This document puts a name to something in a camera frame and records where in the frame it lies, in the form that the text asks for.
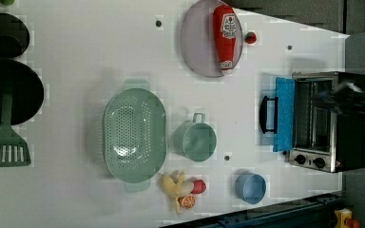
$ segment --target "spatula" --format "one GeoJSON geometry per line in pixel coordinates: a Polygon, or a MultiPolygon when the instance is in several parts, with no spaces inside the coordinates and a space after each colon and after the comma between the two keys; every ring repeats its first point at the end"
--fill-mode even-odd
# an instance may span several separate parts
{"type": "Polygon", "coordinates": [[[5,92],[2,96],[0,125],[0,167],[31,164],[28,144],[11,128],[11,106],[12,95],[5,92]]]}

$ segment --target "orange toy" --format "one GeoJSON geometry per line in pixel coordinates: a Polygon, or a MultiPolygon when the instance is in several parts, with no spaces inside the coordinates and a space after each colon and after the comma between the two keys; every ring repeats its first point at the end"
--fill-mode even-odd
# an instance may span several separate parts
{"type": "Polygon", "coordinates": [[[195,197],[192,195],[179,198],[180,206],[185,209],[191,209],[195,205],[195,197]]]}

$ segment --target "red cap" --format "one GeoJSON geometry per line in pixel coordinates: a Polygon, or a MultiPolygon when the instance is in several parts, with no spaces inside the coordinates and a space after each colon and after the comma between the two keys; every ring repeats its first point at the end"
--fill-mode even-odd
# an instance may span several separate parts
{"type": "Polygon", "coordinates": [[[349,226],[349,228],[360,228],[360,222],[355,219],[346,219],[346,225],[349,226]]]}

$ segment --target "black bowl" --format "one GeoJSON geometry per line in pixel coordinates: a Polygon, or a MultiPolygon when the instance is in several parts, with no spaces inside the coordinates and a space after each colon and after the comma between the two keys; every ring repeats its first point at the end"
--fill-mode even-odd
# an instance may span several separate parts
{"type": "Polygon", "coordinates": [[[29,46],[29,30],[17,17],[0,13],[0,57],[22,55],[29,46]]]}

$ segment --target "toaster oven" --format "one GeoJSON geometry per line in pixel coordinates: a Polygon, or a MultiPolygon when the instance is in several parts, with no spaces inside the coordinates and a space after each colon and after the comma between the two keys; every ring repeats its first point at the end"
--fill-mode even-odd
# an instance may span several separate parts
{"type": "Polygon", "coordinates": [[[325,172],[365,167],[365,119],[338,115],[312,102],[313,96],[331,91],[343,81],[365,91],[365,75],[360,74],[294,73],[292,79],[277,78],[276,97],[264,97],[259,110],[262,132],[275,134],[275,152],[288,152],[292,165],[325,172]],[[266,129],[268,101],[275,102],[273,129],[266,129]]]}

